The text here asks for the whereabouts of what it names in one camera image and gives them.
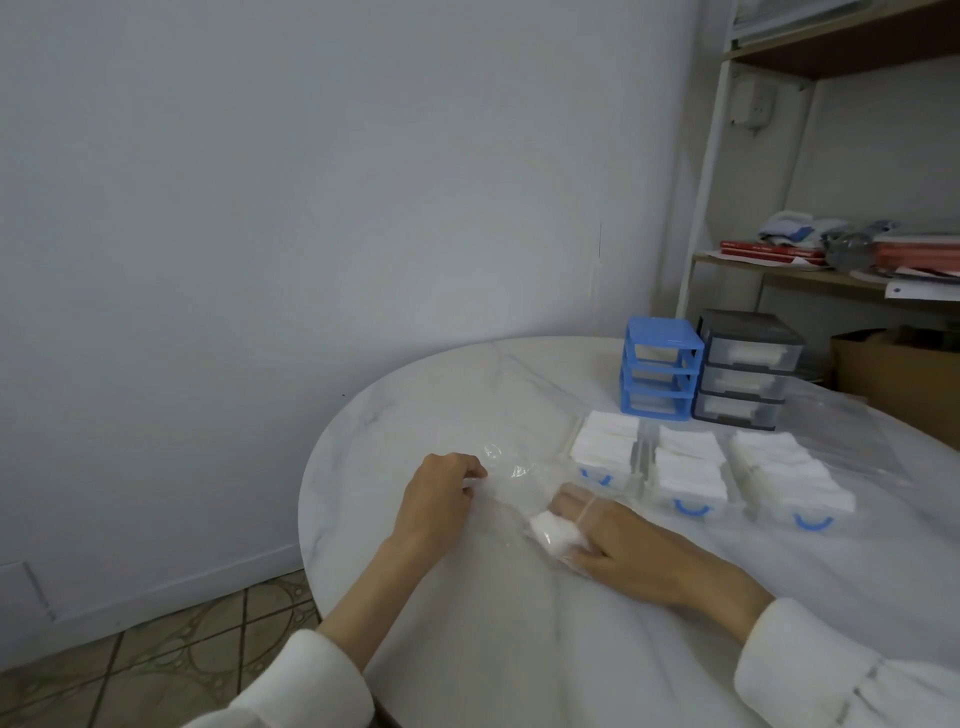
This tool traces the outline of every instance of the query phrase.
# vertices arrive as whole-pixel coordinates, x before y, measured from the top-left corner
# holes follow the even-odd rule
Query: white wall
[[[810,154],[787,208],[867,221],[960,214],[960,59],[821,83],[823,103],[812,120]],[[802,113],[797,92],[783,87],[769,129],[756,137],[737,130],[728,134],[708,218],[716,239],[750,235],[779,208],[792,168],[788,151],[799,139]],[[717,301],[749,306],[755,294],[742,277],[729,277]],[[836,333],[904,323],[947,324],[936,313],[773,287],[767,288],[762,305],[799,330],[821,359]]]
[[[60,635],[5,659],[294,568],[397,366],[647,312],[697,6],[4,3],[0,563]]]

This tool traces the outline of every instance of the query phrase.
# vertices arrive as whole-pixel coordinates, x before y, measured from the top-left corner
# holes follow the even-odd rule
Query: cardboard box
[[[830,339],[836,389],[960,449],[960,334],[867,329]]]

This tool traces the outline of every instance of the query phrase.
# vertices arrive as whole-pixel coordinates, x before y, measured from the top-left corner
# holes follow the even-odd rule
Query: paper
[[[892,280],[883,294],[886,299],[915,301],[960,301],[960,285],[928,283],[925,280]]]
[[[777,260],[761,260],[755,257],[740,257],[739,255],[729,255],[727,253],[720,253],[720,251],[708,251],[707,255],[710,257],[720,258],[721,260],[735,260],[738,263],[750,263],[751,265],[759,265],[764,268],[790,268],[791,270],[800,270],[800,271],[822,271],[824,266],[822,265],[813,265],[808,263],[801,257],[795,257],[792,262],[781,263]]]

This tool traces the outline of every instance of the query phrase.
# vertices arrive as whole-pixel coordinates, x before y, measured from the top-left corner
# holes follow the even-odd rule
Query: tiled floor
[[[179,728],[319,623],[302,571],[0,675],[0,728]]]

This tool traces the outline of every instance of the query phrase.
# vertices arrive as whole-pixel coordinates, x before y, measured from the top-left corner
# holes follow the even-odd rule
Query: clear plastic bottle
[[[897,226],[893,220],[877,220],[827,243],[827,263],[838,271],[862,271],[874,264],[874,238]]]

